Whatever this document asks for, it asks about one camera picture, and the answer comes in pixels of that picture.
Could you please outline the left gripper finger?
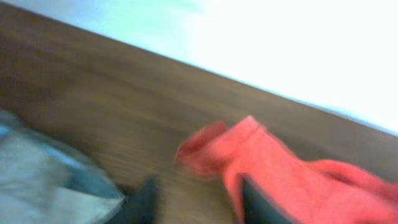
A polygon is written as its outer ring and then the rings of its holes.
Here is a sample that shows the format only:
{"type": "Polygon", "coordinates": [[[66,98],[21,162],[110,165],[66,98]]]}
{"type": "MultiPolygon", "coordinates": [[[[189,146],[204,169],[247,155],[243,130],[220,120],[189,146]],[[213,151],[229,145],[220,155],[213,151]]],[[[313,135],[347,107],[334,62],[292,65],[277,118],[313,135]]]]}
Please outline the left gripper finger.
{"type": "Polygon", "coordinates": [[[291,224],[250,183],[243,179],[243,210],[245,224],[291,224]]]}

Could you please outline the red t-shirt white print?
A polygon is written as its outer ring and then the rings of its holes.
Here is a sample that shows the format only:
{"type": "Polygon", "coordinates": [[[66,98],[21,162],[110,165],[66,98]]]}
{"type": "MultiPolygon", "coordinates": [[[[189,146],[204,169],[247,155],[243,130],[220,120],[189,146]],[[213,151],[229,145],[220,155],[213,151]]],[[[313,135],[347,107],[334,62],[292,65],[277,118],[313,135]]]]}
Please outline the red t-shirt white print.
{"type": "Polygon", "coordinates": [[[253,117],[218,121],[188,138],[176,160],[189,172],[221,177],[240,223],[243,181],[294,223],[396,223],[397,184],[351,164],[299,159],[253,117]]]}

